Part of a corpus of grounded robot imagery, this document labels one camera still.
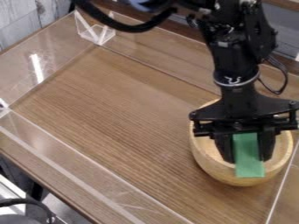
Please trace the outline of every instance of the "green block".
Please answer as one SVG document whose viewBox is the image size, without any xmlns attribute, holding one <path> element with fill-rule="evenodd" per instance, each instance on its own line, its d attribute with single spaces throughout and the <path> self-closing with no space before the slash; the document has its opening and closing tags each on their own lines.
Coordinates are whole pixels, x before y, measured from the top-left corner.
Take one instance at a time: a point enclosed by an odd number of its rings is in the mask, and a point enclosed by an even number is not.
<svg viewBox="0 0 299 224">
<path fill-rule="evenodd" d="M 263 178 L 266 168 L 259 160 L 258 133 L 236 134 L 232 136 L 234 156 L 238 178 Z"/>
</svg>

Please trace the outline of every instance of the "plastic enclosure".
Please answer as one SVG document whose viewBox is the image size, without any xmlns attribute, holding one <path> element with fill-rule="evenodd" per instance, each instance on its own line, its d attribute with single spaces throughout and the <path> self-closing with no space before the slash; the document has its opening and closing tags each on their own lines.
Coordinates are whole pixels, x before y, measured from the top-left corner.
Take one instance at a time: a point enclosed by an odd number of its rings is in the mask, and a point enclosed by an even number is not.
<svg viewBox="0 0 299 224">
<path fill-rule="evenodd" d="M 112 15 L 123 22 L 135 22 L 129 17 L 124 17 L 116 13 L 111 13 Z M 159 43 L 154 40 L 154 35 L 158 39 L 163 37 L 164 48 L 158 45 Z M 154 224 L 191 223 L 175 211 L 116 176 L 101 164 L 91 163 L 91 158 L 84 157 L 63 141 L 9 109 L 9 106 L 31 90 L 40 86 L 81 53 L 89 48 L 97 47 L 95 44 L 105 47 L 115 53 L 120 53 L 132 60 L 137 60 L 140 63 L 175 76 L 180 80 L 208 89 L 211 92 L 219 92 L 212 83 L 211 75 L 210 79 L 204 81 L 196 75 L 198 60 L 204 58 L 202 57 L 203 52 L 208 52 L 203 43 L 163 29 L 154 29 L 143 35 L 135 35 L 113 31 L 100 24 L 89 26 L 83 16 L 75 12 L 75 14 L 69 14 L 0 56 L 0 67 L 1 70 L 7 71 L 1 73 L 3 79 L 0 84 L 0 102 L 4 107 L 0 114 L 1 135 L 4 139 L 13 140 L 23 147 L 24 151 L 39 155 L 47 165 L 59 166 L 59 172 L 69 179 L 76 180 L 79 187 L 91 191 L 95 199 L 107 205 L 107 213 L 119 214 L 117 217 L 120 218 L 116 218 L 119 219 L 116 223 L 121 223 L 121 219 L 127 219 L 132 223 L 145 223 L 148 219 L 151 219 L 150 221 Z M 184 60 L 178 60 L 182 48 L 187 48 L 188 55 Z M 204 68 L 208 75 L 212 64 L 210 60 L 203 62 L 200 68 Z M 8 144 L 9 141 L 3 141 L 1 147 L 5 148 L 7 146 L 9 148 Z M 85 160 L 92 164 L 93 175 L 101 177 L 101 185 L 97 185 L 97 188 L 91 188 L 88 177 L 83 176 L 80 171 L 72 170 L 71 163 L 64 163 L 63 166 L 57 165 L 60 158 L 47 157 L 47 150 L 64 150 L 64 153 L 69 155 L 69 160 L 80 160 L 83 164 Z M 298 165 L 299 155 L 295 151 L 266 223 L 282 223 L 283 221 L 288 221 L 288 219 L 292 219 L 294 223 L 299 222 L 299 206 L 296 205 L 299 194 L 290 194 L 290 191 L 295 192 L 299 186 Z M 123 192 L 127 193 L 125 197 L 121 197 L 121 201 L 117 201 L 113 195 Z M 280 208 L 286 205 L 290 206 L 290 214 L 280 213 Z M 129 206 L 141 207 L 143 209 L 129 209 Z"/>
</svg>

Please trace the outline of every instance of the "tabletop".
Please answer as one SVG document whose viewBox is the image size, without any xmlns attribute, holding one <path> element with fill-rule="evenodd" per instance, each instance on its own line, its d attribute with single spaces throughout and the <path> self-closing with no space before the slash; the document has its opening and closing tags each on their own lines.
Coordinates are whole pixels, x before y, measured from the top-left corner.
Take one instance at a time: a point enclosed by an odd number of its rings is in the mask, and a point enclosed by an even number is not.
<svg viewBox="0 0 299 224">
<path fill-rule="evenodd" d="M 68 17 L 57 23 L 73 30 Z M 232 187 L 214 180 L 192 157 L 188 113 L 219 98 L 208 50 L 194 43 L 159 30 L 144 36 L 119 33 L 104 47 L 88 47 L 12 106 L 35 128 L 23 128 L 16 118 L 17 135 L 28 145 L 1 136 L 3 154 L 92 222 L 266 222 L 282 175 L 255 187 Z M 262 71 L 279 85 L 278 71 L 270 66 Z M 298 91 L 298 77 L 291 75 L 283 97 L 296 98 Z M 39 136 L 37 129 L 60 144 Z M 132 200 L 131 190 L 119 191 L 103 167 L 158 201 L 155 206 L 144 198 Z M 100 194 L 103 187 L 115 199 L 115 211 Z M 164 214 L 156 205 L 171 212 Z"/>
</svg>

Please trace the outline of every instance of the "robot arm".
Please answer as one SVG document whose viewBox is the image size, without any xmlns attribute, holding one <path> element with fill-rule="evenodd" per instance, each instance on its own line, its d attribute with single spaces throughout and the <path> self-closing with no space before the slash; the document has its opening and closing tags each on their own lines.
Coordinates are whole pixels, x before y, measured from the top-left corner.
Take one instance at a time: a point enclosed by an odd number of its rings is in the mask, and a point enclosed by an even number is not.
<svg viewBox="0 0 299 224">
<path fill-rule="evenodd" d="M 214 58 L 214 81 L 219 85 L 222 98 L 206 108 L 191 112 L 194 135 L 208 136 L 215 140 L 219 153 L 227 162 L 234 163 L 232 136 L 240 133 L 258 133 L 260 160 L 272 157 L 276 135 L 283 130 L 296 130 L 295 112 L 299 102 L 263 96 L 255 88 L 260 81 L 258 65 L 268 60 L 287 72 L 271 58 L 276 48 L 276 31 L 270 26 L 262 0 L 125 0 L 137 10 L 155 14 L 139 25 L 121 24 L 109 18 L 89 0 L 75 0 L 75 4 L 103 24 L 123 32 L 145 32 L 156 27 L 175 12 L 175 5 L 203 12 L 190 23 L 199 28 Z"/>
</svg>

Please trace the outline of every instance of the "green object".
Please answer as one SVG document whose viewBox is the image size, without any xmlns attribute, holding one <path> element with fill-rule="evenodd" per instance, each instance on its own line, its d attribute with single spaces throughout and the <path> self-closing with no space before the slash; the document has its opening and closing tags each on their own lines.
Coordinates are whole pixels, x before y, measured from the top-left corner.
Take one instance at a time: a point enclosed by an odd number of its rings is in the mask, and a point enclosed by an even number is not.
<svg viewBox="0 0 299 224">
<path fill-rule="evenodd" d="M 266 168 L 259 160 L 258 133 L 236 134 L 232 136 L 234 156 L 238 178 L 263 178 Z"/>
</svg>

